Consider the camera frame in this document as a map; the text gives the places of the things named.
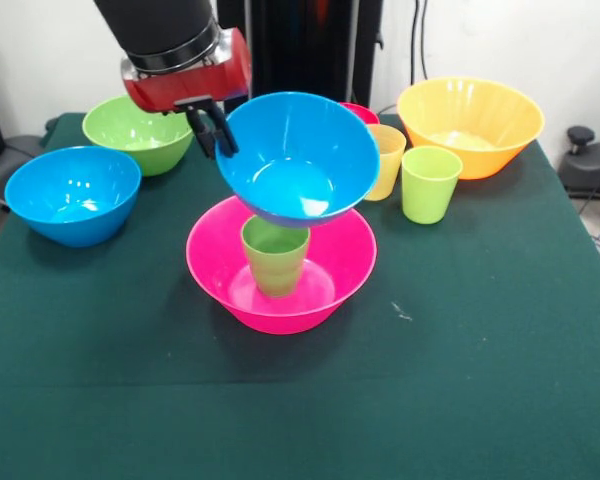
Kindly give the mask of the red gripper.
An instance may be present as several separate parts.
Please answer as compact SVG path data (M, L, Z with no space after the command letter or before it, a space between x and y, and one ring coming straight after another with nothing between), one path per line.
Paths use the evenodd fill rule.
M184 70L150 75L137 70L125 58L121 61L121 76L127 94L140 109L149 113L170 112L177 102L193 97L209 96L219 102L247 95L252 78L251 55L239 29L222 29L212 54ZM196 108L187 109L187 121L209 159L215 158L215 138L224 155L239 152L225 114L216 102L210 102L206 109L214 124L214 135Z

